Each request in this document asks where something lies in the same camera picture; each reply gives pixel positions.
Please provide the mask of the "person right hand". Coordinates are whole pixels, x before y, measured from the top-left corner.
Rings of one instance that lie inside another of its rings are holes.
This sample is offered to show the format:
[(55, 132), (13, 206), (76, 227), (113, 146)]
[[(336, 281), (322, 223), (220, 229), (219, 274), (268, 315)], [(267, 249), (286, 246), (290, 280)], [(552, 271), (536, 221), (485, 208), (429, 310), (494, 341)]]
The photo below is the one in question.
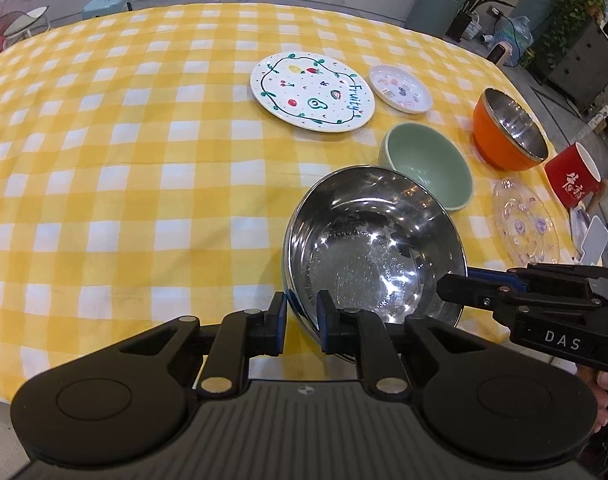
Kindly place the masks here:
[(608, 373), (578, 365), (577, 376), (588, 385), (596, 397), (598, 418), (593, 431), (599, 432), (608, 423)]

